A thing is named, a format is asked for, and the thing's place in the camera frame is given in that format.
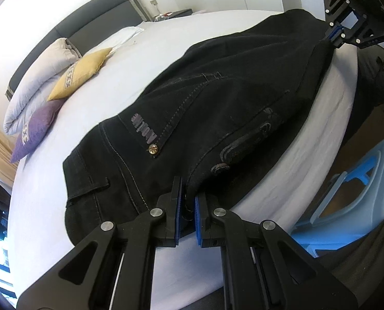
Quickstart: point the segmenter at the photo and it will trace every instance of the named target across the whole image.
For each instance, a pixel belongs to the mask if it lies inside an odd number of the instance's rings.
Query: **black jeans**
[[[185,181],[184,209],[192,214],[203,184],[311,106],[333,53],[322,41],[326,29],[309,13],[291,10],[189,48],[65,160],[71,241],[103,221],[127,222],[153,208],[174,176]]]

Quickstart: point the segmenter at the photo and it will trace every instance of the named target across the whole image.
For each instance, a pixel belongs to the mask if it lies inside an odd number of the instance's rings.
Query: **yellow throw pillow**
[[[71,65],[61,76],[47,101],[62,99],[72,95],[81,85],[91,78],[102,66],[112,48],[91,53]]]

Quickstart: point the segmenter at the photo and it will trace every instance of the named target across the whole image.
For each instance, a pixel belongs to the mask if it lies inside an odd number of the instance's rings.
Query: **bed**
[[[84,135],[132,104],[192,44],[246,30],[274,14],[221,11],[136,24],[144,31],[116,50],[100,73],[67,100],[42,143],[18,166],[8,225],[17,296],[73,247],[64,225],[67,192],[62,163]],[[234,212],[253,222],[272,219],[290,231],[337,154],[356,81],[356,48],[344,45],[336,50],[302,129],[263,180],[232,208]],[[219,248],[201,249],[191,234],[176,249],[156,251],[151,308],[181,309],[222,284]]]
[[[150,20],[150,15],[138,0],[91,0],[57,24],[32,49],[11,77],[5,95],[11,100],[25,72],[56,39],[70,39],[84,55],[120,29]]]

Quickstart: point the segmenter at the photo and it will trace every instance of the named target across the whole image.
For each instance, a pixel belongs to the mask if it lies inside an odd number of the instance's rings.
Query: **white bed sheet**
[[[9,259],[19,296],[73,245],[64,226],[67,192],[62,163],[100,121],[129,106],[186,49],[243,31],[276,14],[222,11],[142,23],[144,32],[119,48],[100,73],[64,104],[51,132],[18,167],[11,197]],[[266,178],[234,210],[243,219],[274,219],[289,229],[317,192],[338,151],[357,81],[353,46],[336,50],[300,134]],[[195,235],[156,252],[152,309],[179,309],[222,285],[218,248],[200,249]]]

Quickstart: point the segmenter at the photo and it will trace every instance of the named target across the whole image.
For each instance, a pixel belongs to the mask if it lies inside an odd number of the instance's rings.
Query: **floor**
[[[330,179],[335,174],[341,174],[354,166],[370,149],[384,139],[384,105],[376,107],[367,120],[363,123],[360,129],[348,140],[348,142],[339,150],[334,163],[316,194],[310,207],[306,213],[314,206],[317,206],[317,201],[325,193],[328,188]],[[336,195],[327,205],[321,216],[331,214],[354,201],[360,194],[364,185],[358,179],[353,179],[350,182],[341,185]]]

